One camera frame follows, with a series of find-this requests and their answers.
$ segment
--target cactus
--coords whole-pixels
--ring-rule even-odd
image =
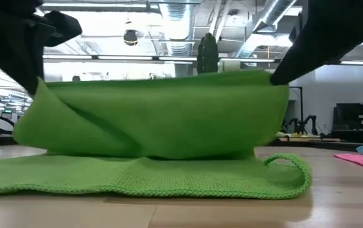
[[[197,72],[198,74],[218,72],[218,45],[211,33],[205,34],[198,47]]]

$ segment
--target ventilation duct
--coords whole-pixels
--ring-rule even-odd
[[[191,33],[192,6],[190,4],[159,4],[165,23],[165,37],[168,40],[185,41]],[[191,44],[168,42],[171,56],[189,56]]]
[[[275,26],[295,3],[296,0],[267,0],[264,9],[249,19],[246,26],[246,34],[249,37],[240,50],[236,52],[235,57],[249,58],[257,48],[257,44],[251,39],[252,33]]]

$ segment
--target table surface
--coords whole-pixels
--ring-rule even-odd
[[[44,153],[41,149],[0,146],[0,158]],[[290,228],[363,227],[363,167],[314,148],[257,148],[302,155],[314,183],[297,199],[151,199],[109,196],[0,196],[0,228]]]

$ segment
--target green knit fabric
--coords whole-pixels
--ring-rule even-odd
[[[273,140],[288,102],[288,88],[269,77],[40,81],[14,138],[48,153],[0,160],[0,194],[296,197],[310,186],[308,164],[253,152]]]

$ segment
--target wooden table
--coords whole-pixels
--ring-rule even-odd
[[[43,150],[1,146],[0,158]],[[296,153],[314,171],[311,190],[297,199],[141,199],[109,196],[0,196],[0,228],[363,228],[363,167],[333,158],[337,151],[258,148],[266,157]]]

